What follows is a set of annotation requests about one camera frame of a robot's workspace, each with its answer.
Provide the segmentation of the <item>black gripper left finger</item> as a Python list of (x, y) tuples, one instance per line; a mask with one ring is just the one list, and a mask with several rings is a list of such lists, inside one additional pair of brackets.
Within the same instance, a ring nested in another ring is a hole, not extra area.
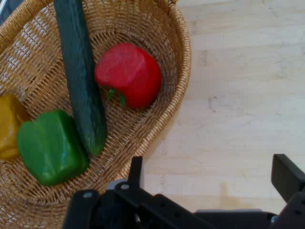
[(127, 179), (111, 182), (105, 193), (73, 194), (64, 229), (208, 229), (210, 224), (161, 194), (142, 187), (143, 160), (132, 158)]

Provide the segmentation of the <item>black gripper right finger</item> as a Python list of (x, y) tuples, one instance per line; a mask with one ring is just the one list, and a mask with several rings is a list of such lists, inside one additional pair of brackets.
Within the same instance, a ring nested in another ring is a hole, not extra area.
[(305, 227), (305, 173), (285, 154), (275, 154), (271, 181), (286, 202), (271, 228), (303, 229)]

